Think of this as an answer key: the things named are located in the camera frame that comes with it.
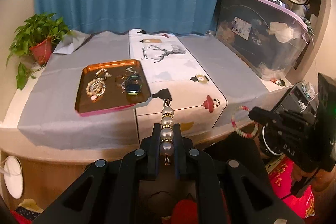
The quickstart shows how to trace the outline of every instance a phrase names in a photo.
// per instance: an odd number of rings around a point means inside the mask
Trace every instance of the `orange tray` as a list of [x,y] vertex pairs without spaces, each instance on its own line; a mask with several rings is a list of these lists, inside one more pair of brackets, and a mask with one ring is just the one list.
[[[142,88],[138,95],[127,95],[116,84],[116,77],[119,75],[132,75],[126,69],[132,67],[141,76]],[[95,102],[93,102],[86,94],[87,84],[95,78],[95,74],[100,69],[107,69],[111,77],[105,80],[106,89]],[[135,59],[114,61],[89,65],[83,69],[81,80],[79,82],[75,110],[81,116],[90,116],[96,114],[104,114],[123,109],[130,109],[147,105],[152,98],[145,74],[143,72],[141,62]]]

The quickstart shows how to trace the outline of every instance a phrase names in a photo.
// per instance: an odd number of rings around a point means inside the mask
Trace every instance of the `person's leg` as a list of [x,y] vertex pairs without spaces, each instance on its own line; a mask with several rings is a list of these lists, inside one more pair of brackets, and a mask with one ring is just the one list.
[[265,165],[253,139],[244,139],[233,132],[225,140],[204,149],[204,152],[208,153],[214,160],[239,161],[265,185],[271,188]]

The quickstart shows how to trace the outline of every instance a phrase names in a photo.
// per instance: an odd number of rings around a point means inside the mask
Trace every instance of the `white ring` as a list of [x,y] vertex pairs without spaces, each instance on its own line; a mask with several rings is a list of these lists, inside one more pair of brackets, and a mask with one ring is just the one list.
[[266,141],[265,141],[265,136],[264,136],[264,129],[265,129],[265,126],[263,126],[262,128],[262,138],[264,140],[264,144],[266,145],[267,149],[269,150],[269,152],[271,152],[274,156],[281,156],[283,153],[280,153],[280,154],[277,154],[275,152],[273,152],[267,145]]

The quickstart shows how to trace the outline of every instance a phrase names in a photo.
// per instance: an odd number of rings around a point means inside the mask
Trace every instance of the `hand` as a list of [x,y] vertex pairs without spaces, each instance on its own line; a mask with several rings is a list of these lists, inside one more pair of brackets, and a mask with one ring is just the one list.
[[[313,190],[315,192],[322,192],[325,190],[329,184],[332,182],[335,176],[336,166],[331,172],[327,172],[325,170],[320,170],[315,178],[312,179],[310,182],[310,185],[312,186]],[[302,177],[308,177],[310,178],[316,170],[314,170],[311,173],[303,172],[300,167],[298,167],[296,164],[293,165],[293,171],[291,173],[291,178],[294,181],[300,181]]]

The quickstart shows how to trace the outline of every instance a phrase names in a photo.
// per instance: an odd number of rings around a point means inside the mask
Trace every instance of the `pearl bead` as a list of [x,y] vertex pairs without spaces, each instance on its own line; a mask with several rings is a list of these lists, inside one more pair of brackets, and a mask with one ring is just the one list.
[[174,138],[174,132],[169,127],[163,128],[160,132],[160,137],[162,140],[164,139],[172,140]]
[[171,156],[174,153],[174,145],[171,142],[163,142],[160,145],[160,153],[164,156]]
[[171,126],[172,127],[174,125],[174,120],[170,116],[165,116],[161,120],[161,125],[162,126]]
[[171,108],[171,107],[164,107],[163,110],[162,110],[162,115],[164,114],[170,114],[170,115],[174,115],[174,110]]

